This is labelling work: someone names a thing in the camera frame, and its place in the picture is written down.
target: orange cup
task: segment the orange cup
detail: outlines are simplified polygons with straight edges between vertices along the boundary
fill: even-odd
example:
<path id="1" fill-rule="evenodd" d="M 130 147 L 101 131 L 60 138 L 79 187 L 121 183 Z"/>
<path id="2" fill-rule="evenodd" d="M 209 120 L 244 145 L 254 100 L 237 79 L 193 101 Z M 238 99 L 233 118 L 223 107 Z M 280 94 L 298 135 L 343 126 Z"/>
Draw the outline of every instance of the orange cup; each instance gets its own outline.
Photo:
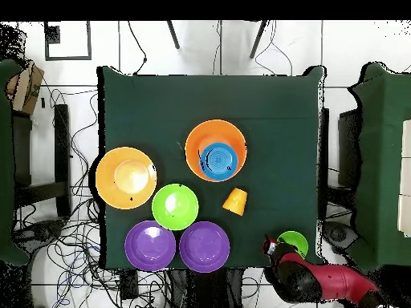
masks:
<path id="1" fill-rule="evenodd" d="M 244 208 L 246 207 L 246 201 L 247 193 L 239 188 L 234 188 L 222 207 L 242 216 L 244 214 Z"/>
<path id="2" fill-rule="evenodd" d="M 211 180 L 200 168 L 200 155 L 203 150 L 213 143 L 225 143 L 233 148 L 237 154 L 238 165 L 233 176 L 241 170 L 246 162 L 247 146 L 244 135 L 232 123 L 225 120 L 207 120 L 196 126 L 185 142 L 185 159 L 191 171 L 203 180 L 209 182 L 219 182 L 220 180 Z"/>

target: small green bowl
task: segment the small green bowl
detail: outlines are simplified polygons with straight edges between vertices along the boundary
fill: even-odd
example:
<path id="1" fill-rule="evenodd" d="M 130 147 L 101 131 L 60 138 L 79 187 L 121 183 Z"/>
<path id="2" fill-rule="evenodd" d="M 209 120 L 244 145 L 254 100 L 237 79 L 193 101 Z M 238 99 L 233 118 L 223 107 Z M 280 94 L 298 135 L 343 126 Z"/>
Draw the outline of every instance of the small green bowl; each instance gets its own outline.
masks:
<path id="1" fill-rule="evenodd" d="M 297 248 L 298 253 L 302 258 L 305 258 L 307 256 L 308 242 L 304 235 L 302 235 L 301 233 L 290 230 L 282 233 L 279 238 L 277 238 L 277 241 L 281 242 L 282 240 L 280 239 Z"/>
<path id="2" fill-rule="evenodd" d="M 168 230 L 183 230 L 193 224 L 198 215 L 198 199 L 183 184 L 169 184 L 153 198 L 152 211 L 159 225 Z"/>

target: orange plate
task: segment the orange plate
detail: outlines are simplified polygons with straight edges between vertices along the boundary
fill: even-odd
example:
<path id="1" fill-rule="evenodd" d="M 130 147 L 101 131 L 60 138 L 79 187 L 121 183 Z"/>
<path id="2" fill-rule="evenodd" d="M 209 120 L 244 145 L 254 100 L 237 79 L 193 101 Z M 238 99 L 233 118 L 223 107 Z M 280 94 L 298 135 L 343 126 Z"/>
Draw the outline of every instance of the orange plate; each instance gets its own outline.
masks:
<path id="1" fill-rule="evenodd" d="M 114 208 L 132 209 L 143 205 L 154 193 L 156 183 L 153 162 L 135 148 L 112 149 L 97 165 L 97 191 Z"/>
<path id="2" fill-rule="evenodd" d="M 200 156 L 206 146 L 212 143 L 225 143 L 231 146 L 237 153 L 237 170 L 230 178 L 237 175 L 246 162 L 247 147 L 246 139 L 232 123 L 225 120 L 207 120 L 196 126 L 185 142 L 185 158 L 189 168 L 203 180 L 209 182 L 220 182 L 211 180 L 200 169 Z"/>

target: green tablecloth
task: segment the green tablecloth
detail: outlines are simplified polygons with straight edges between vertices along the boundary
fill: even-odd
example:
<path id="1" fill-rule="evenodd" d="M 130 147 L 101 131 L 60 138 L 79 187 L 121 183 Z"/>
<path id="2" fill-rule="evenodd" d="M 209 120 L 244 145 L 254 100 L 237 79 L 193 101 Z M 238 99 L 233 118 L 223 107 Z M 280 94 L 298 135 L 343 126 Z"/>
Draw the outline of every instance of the green tablecloth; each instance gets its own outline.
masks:
<path id="1" fill-rule="evenodd" d="M 11 240 L 14 228 L 14 149 L 11 104 L 6 96 L 6 85 L 22 68 L 11 59 L 0 61 L 0 261 L 25 265 L 28 255 Z"/>
<path id="2" fill-rule="evenodd" d="M 104 115 L 106 151 L 138 148 L 157 169 L 156 191 L 182 183 L 200 204 L 197 221 L 220 225 L 230 239 L 227 267 L 268 264 L 262 254 L 264 234 L 277 237 L 297 230 L 308 240 L 308 261 L 315 255 L 317 214 L 316 155 L 319 81 L 322 67 L 306 76 L 125 76 L 99 69 L 100 115 Z M 185 139 L 205 120 L 223 119 L 246 137 L 248 153 L 239 174 L 222 183 L 194 175 L 185 162 Z M 230 191 L 248 192 L 242 217 L 222 208 Z M 150 200 L 137 209 L 107 205 L 106 267 L 131 267 L 124 254 L 127 232 L 152 220 Z M 182 232 L 175 233 L 177 242 Z M 185 268 L 176 253 L 169 267 Z"/>
<path id="3" fill-rule="evenodd" d="M 355 220 L 361 238 L 348 252 L 367 270 L 411 265 L 411 238 L 397 229 L 402 124 L 411 120 L 411 76 L 370 63 L 353 91 L 363 116 Z"/>

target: blue bowl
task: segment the blue bowl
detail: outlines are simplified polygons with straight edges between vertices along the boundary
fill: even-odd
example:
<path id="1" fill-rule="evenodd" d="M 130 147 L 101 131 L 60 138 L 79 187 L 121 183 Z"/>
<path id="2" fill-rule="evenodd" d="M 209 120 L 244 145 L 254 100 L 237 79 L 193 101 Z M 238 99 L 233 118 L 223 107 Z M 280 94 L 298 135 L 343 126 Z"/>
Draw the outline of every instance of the blue bowl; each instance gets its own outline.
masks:
<path id="1" fill-rule="evenodd" d="M 211 180 L 226 180 L 234 175 L 238 158 L 233 148 L 224 143 L 213 143 L 200 155 L 200 169 Z"/>

